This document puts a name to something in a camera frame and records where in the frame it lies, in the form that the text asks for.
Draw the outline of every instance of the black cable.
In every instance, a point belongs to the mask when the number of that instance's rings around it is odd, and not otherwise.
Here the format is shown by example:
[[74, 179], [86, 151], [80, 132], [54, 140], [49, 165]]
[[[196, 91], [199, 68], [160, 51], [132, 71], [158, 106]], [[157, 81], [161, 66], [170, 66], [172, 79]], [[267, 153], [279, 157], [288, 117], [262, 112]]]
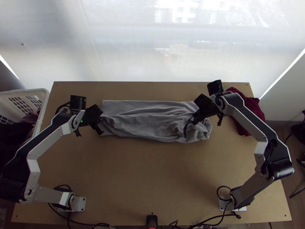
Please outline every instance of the black cable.
[[72, 109], [71, 109], [69, 106], [62, 106], [62, 107], [60, 107], [60, 108], [57, 108], [57, 110], [55, 111], [55, 115], [59, 112], [59, 110], [60, 110], [61, 108], [64, 108], [64, 107], [67, 107], [67, 108], [70, 110], [70, 114], [73, 114], [73, 111], [72, 111]]
[[68, 108], [70, 109], [71, 114], [73, 114], [73, 111], [71, 110], [71, 108], [70, 108], [69, 106], [67, 106], [67, 105], [70, 104], [70, 103], [71, 103], [71, 101], [69, 101], [69, 102], [67, 102], [67, 103], [64, 103], [64, 104], [60, 105], [60, 106], [56, 109], [55, 115], [56, 115], [56, 114], [59, 112], [59, 110], [60, 110], [61, 108], [63, 108], [63, 107], [68, 107]]
[[[58, 216], [62, 217], [63, 219], [65, 220], [68, 220], [67, 217], [63, 216], [62, 214], [59, 214], [52, 206], [50, 203], [48, 203], [49, 207], [52, 209], [53, 212], [55, 212]], [[77, 222], [75, 220], [72, 220], [72, 219], [69, 219], [69, 222], [73, 222], [73, 223], [76, 223], [76, 224], [79, 224], [79, 225], [84, 225], [84, 226], [96, 226], [97, 224], [90, 224], [90, 223], [81, 223], [81, 222]], [[110, 224], [104, 224], [104, 223], [100, 223], [100, 224], [103, 224], [103, 227], [111, 227]]]
[[219, 199], [221, 199], [222, 201], [231, 201], [231, 199], [223, 199], [223, 198], [221, 198], [221, 197], [219, 196], [218, 191], [219, 191], [219, 189], [221, 189], [221, 188], [228, 188], [228, 189], [231, 191], [231, 189], [230, 189], [228, 186], [225, 186], [225, 185], [219, 186], [219, 187], [217, 188], [217, 190], [216, 190], [217, 197], [218, 197]]
[[173, 228], [183, 229], [183, 228], [177, 226], [177, 223], [178, 223], [178, 220], [171, 222], [168, 226], [172, 226], [170, 229], [173, 229]]
[[56, 186], [55, 188], [60, 188], [60, 187], [62, 187], [62, 186], [66, 186], [68, 189], [72, 190], [71, 187], [70, 187], [69, 185], [67, 185], [67, 184], [61, 184], [61, 185], [59, 185], [59, 186]]
[[[200, 222], [200, 223], [197, 223], [197, 224], [195, 224], [195, 225], [191, 225], [191, 226], [189, 227], [189, 229], [192, 229], [192, 228], [198, 227], [198, 226], [217, 226], [217, 225], [221, 224], [221, 222], [223, 221], [223, 218], [224, 218], [225, 216], [235, 216], [236, 218], [240, 219], [241, 216], [238, 215], [238, 214], [236, 214], [235, 212], [233, 212], [232, 214], [227, 214], [227, 215], [225, 214], [225, 213], [226, 213], [226, 208], [228, 207], [228, 205], [229, 205], [231, 202], [232, 202], [232, 200], [228, 201], [228, 203], [227, 203], [227, 205], [226, 205], [226, 207], [225, 207], [225, 209], [224, 209], [222, 215], [214, 216], [214, 217], [211, 217], [211, 218], [209, 218], [209, 219], [207, 219], [207, 220], [204, 220], [204, 221], [202, 221], [202, 222]], [[210, 221], [210, 220], [212, 220], [212, 219], [216, 219], [216, 218], [219, 218], [219, 217], [221, 217], [221, 220], [220, 220], [218, 223], [216, 223], [216, 224], [204, 224], [204, 223], [206, 223], [207, 221]]]
[[70, 226], [70, 217], [71, 217], [71, 214], [72, 214], [72, 212], [68, 213], [68, 219], [67, 219], [67, 225], [68, 225], [69, 229], [71, 229], [71, 226]]
[[[59, 187], [62, 187], [62, 186], [66, 186], [69, 190], [72, 190], [71, 187], [67, 184], [61, 184], [61, 185], [58, 185], [56, 186], [55, 188], [59, 188]], [[75, 220], [71, 220], [70, 217], [71, 217], [71, 214], [72, 212], [69, 212], [68, 213], [68, 217], [65, 217], [63, 216], [62, 214], [59, 214], [53, 207], [50, 203], [48, 203], [49, 207], [52, 209], [53, 212], [55, 212], [58, 216], [62, 217], [63, 219], [67, 220], [67, 225], [68, 225], [68, 228], [71, 229], [71, 226], [70, 226], [70, 222], [73, 222], [73, 223], [76, 223], [76, 224], [79, 224], [79, 225], [84, 225], [84, 226], [93, 226], [92, 228], [95, 228], [95, 227], [113, 227], [111, 226], [110, 224], [108, 223], [98, 223], [98, 224], [90, 224], [90, 223], [81, 223], [81, 222], [77, 222]]]

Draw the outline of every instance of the white laundry basket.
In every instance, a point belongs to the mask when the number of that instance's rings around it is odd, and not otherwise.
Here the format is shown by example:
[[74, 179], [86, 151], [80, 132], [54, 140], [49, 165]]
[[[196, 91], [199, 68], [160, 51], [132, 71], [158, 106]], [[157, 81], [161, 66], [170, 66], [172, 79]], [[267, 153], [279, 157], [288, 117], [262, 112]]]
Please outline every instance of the white laundry basket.
[[20, 122], [29, 112], [40, 113], [32, 137], [40, 132], [43, 116], [49, 99], [49, 91], [44, 88], [20, 89], [0, 92], [0, 125]]

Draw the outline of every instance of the gray cloth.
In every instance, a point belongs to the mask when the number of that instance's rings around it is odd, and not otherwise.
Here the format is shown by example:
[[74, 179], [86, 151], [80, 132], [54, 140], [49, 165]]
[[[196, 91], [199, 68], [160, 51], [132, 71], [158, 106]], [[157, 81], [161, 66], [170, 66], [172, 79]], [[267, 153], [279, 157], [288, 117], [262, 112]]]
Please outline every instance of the gray cloth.
[[161, 142], [195, 142], [209, 139], [212, 124], [208, 118], [193, 125], [198, 110], [194, 102], [104, 100], [104, 135], [142, 137]]

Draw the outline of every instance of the white window blind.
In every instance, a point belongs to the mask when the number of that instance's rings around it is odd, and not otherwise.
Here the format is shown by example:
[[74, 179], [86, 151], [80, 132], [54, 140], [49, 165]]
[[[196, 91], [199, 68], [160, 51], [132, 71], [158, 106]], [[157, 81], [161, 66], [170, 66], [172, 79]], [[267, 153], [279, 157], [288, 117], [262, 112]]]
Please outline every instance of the white window blind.
[[301, 0], [1, 1], [0, 55], [28, 88], [221, 79], [260, 97], [305, 48], [304, 12]]

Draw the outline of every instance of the table surface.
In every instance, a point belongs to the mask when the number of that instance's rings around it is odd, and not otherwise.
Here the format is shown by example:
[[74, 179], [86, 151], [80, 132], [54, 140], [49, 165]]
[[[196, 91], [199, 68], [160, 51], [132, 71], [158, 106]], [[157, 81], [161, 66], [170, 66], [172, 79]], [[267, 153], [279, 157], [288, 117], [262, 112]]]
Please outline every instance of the table surface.
[[[248, 83], [223, 83], [252, 97]], [[87, 107], [102, 100], [192, 101], [208, 95], [204, 82], [54, 82], [42, 130], [50, 125], [56, 108], [70, 95], [87, 97]], [[111, 225], [144, 225], [152, 212], [159, 225], [179, 220], [190, 225], [222, 212], [216, 189], [242, 185], [255, 168], [252, 137], [239, 136], [229, 117], [213, 129], [209, 140], [182, 144], [154, 140], [100, 137], [90, 127], [82, 137], [70, 134], [56, 142], [40, 159], [39, 183], [53, 188], [69, 184], [78, 196], [87, 198], [85, 211], [73, 220]], [[291, 220], [281, 181], [259, 193], [240, 212], [241, 219], [225, 217], [223, 223], [258, 223]], [[12, 221], [65, 224], [46, 203], [16, 204]]]

